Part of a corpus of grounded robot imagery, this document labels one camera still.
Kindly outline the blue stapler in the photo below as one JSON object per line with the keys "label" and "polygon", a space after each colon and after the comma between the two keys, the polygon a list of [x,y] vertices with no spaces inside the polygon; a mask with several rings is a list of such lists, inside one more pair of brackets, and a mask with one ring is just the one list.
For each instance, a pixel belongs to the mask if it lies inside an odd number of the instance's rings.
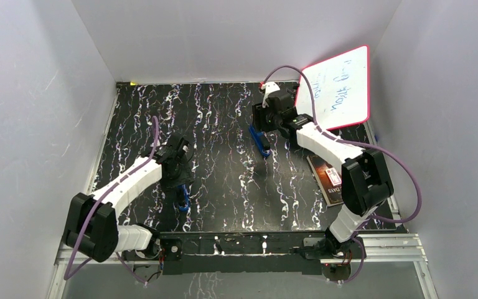
{"label": "blue stapler", "polygon": [[262,157],[269,157],[271,154],[271,146],[265,133],[263,131],[256,130],[252,124],[249,126],[249,132],[257,150],[260,152]]}
{"label": "blue stapler", "polygon": [[187,186],[185,184],[178,186],[176,195],[177,195],[176,206],[178,210],[180,210],[181,212],[187,212],[191,205]]}

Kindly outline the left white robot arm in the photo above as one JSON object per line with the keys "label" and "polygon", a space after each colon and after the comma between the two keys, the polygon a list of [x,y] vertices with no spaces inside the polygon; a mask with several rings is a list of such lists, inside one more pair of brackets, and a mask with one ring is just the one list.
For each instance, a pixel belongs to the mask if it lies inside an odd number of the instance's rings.
{"label": "left white robot arm", "polygon": [[145,259],[161,251],[159,231],[145,224],[122,225],[121,213],[148,187],[159,184],[174,198],[178,210],[190,207],[188,187],[194,182],[189,167],[190,142],[173,133],[167,143],[143,156],[106,186],[92,194],[78,193],[71,202],[62,242],[96,262],[112,254],[135,250]]}

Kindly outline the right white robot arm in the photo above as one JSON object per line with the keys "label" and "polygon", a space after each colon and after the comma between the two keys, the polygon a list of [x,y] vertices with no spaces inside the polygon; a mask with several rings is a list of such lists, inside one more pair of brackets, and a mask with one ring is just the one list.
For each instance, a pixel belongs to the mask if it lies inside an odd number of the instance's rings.
{"label": "right white robot arm", "polygon": [[343,257],[356,231],[394,193],[383,153],[351,145],[321,130],[312,116],[297,112],[286,92],[271,92],[252,106],[252,113],[256,130],[278,130],[298,147],[330,163],[340,175],[343,205],[326,230],[326,251],[334,258]]}

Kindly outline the pink framed whiteboard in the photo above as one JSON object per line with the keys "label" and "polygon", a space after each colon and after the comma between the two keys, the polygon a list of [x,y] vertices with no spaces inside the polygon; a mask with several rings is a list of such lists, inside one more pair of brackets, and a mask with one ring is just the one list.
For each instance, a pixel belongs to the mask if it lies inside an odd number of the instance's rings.
{"label": "pink framed whiteboard", "polygon": [[312,92],[300,78],[297,112],[316,116],[324,130],[366,122],[370,116],[369,54],[369,46],[362,45],[304,68]]}

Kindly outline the dark brown book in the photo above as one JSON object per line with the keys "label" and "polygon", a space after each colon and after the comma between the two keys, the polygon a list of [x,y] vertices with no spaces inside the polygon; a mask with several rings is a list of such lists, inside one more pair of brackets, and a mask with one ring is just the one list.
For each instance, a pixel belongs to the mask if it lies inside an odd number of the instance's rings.
{"label": "dark brown book", "polygon": [[307,156],[307,161],[327,206],[342,204],[342,180],[336,169],[317,155]]}

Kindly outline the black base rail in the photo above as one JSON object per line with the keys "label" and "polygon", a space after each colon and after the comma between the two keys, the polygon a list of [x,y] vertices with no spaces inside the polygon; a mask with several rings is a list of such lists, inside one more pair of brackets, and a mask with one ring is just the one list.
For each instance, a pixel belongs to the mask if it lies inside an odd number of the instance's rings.
{"label": "black base rail", "polygon": [[150,259],[136,253],[123,257],[136,265],[159,262],[165,275],[188,273],[299,272],[350,275],[349,263],[367,253],[357,237],[333,251],[323,231],[161,232],[152,239]]}

